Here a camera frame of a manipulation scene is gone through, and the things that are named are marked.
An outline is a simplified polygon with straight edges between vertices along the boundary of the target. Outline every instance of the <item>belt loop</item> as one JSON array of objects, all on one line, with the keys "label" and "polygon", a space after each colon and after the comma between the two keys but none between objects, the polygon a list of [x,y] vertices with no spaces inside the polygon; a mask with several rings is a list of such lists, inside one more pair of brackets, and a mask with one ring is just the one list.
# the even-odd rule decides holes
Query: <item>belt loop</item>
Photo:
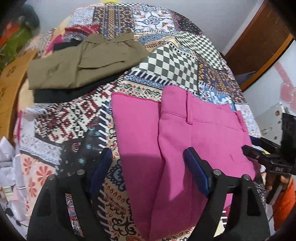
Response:
[{"label": "belt loop", "polygon": [[246,125],[246,123],[244,121],[244,118],[242,116],[242,112],[240,110],[237,110],[237,111],[235,111],[235,114],[237,115],[237,118],[238,118],[239,123],[240,123],[240,125],[242,127],[242,130],[244,132],[248,131],[247,125]]},{"label": "belt loop", "polygon": [[192,94],[189,91],[186,91],[186,123],[193,124]]}]

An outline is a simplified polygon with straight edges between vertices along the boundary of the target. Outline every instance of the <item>metal bolt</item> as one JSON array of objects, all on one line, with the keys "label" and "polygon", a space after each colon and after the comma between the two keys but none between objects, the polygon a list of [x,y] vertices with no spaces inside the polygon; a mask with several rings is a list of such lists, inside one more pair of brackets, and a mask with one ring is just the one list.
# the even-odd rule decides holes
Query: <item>metal bolt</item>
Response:
[{"label": "metal bolt", "polygon": [[251,177],[248,174],[244,174],[242,177],[247,181],[251,180]]},{"label": "metal bolt", "polygon": [[220,176],[222,174],[222,172],[219,170],[219,169],[215,169],[213,171],[213,173],[216,175],[216,176]]},{"label": "metal bolt", "polygon": [[50,174],[48,177],[47,177],[47,179],[48,180],[53,180],[55,178],[55,174]]},{"label": "metal bolt", "polygon": [[85,171],[83,169],[79,169],[77,171],[77,175],[79,175],[79,176],[83,175],[84,173],[85,173]]}]

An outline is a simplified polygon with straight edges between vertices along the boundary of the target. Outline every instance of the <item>patchwork bedspread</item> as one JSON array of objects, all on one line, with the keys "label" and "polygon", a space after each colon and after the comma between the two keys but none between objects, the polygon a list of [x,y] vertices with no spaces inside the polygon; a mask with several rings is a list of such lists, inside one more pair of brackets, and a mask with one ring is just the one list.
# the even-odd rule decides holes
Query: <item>patchwork bedspread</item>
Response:
[{"label": "patchwork bedspread", "polygon": [[[142,241],[133,221],[121,170],[110,108],[113,92],[160,101],[164,86],[177,85],[203,101],[229,103],[233,110],[242,111],[250,135],[259,137],[260,131],[225,60],[186,17],[145,4],[97,4],[75,10],[68,27],[93,24],[99,24],[99,34],[108,39],[133,31],[135,40],[151,55],[116,81],[85,96],[71,102],[37,104],[26,109],[20,125],[22,170],[28,190],[26,209],[31,215],[48,175],[72,175],[83,168],[89,151],[109,147],[113,164],[93,208],[112,240]],[[85,35],[67,31],[63,38],[83,40]],[[67,202],[72,203],[70,196]],[[69,214],[75,233],[82,235],[72,206]],[[185,241],[192,230],[162,240]]]}]

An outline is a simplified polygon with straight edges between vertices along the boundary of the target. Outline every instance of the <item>folded clothing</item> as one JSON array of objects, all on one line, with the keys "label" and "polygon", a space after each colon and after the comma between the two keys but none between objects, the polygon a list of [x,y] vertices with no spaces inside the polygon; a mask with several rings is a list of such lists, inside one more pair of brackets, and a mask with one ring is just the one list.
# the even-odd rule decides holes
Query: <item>folded clothing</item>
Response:
[{"label": "folded clothing", "polygon": [[[226,175],[255,177],[241,150],[251,145],[247,127],[228,104],[203,102],[176,86],[164,87],[161,103],[114,93],[111,104],[133,219],[146,240],[195,226],[205,207],[183,160],[186,148]],[[230,203],[228,194],[224,206]]]},{"label": "folded clothing", "polygon": [[76,39],[71,39],[70,42],[62,42],[62,43],[56,43],[53,46],[53,52],[57,51],[57,50],[62,50],[68,47],[73,47],[73,46],[78,46],[79,44],[81,44],[82,41],[80,40],[76,40]]},{"label": "folded clothing", "polygon": [[35,103],[60,103],[70,102],[80,96],[86,95],[96,90],[100,85],[110,83],[117,80],[124,71],[108,76],[104,79],[95,81],[89,85],[85,85],[75,89],[43,89],[34,91]]},{"label": "folded clothing", "polygon": [[57,43],[62,43],[63,42],[63,39],[62,39],[62,35],[58,35],[47,47],[45,53],[49,53],[50,51],[53,50],[53,47],[55,44]]},{"label": "folded clothing", "polygon": [[30,89],[73,89],[127,70],[149,55],[143,45],[123,33],[112,40],[91,34],[76,47],[31,61]]},{"label": "folded clothing", "polygon": [[283,222],[289,216],[291,210],[295,206],[296,193],[295,182],[293,177],[291,184],[287,187],[287,190],[282,191],[277,197],[274,205],[272,206],[274,212],[274,230],[277,231],[281,228]]},{"label": "folded clothing", "polygon": [[98,34],[100,30],[99,24],[90,24],[87,26],[82,25],[74,25],[72,27],[65,28],[67,32],[78,32],[78,33],[85,33],[85,34]]}]

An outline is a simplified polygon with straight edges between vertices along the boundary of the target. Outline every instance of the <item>pink pants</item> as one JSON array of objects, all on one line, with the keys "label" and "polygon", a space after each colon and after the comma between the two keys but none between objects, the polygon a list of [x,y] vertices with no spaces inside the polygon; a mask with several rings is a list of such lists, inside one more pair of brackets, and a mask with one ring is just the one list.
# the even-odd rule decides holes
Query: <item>pink pants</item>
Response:
[{"label": "pink pants", "polygon": [[[226,175],[255,177],[241,150],[251,145],[246,124],[228,104],[203,102],[176,86],[163,89],[161,103],[122,93],[111,103],[133,219],[144,239],[177,234],[201,216],[207,199],[184,163],[186,148]],[[228,194],[224,206],[230,203]]]}]

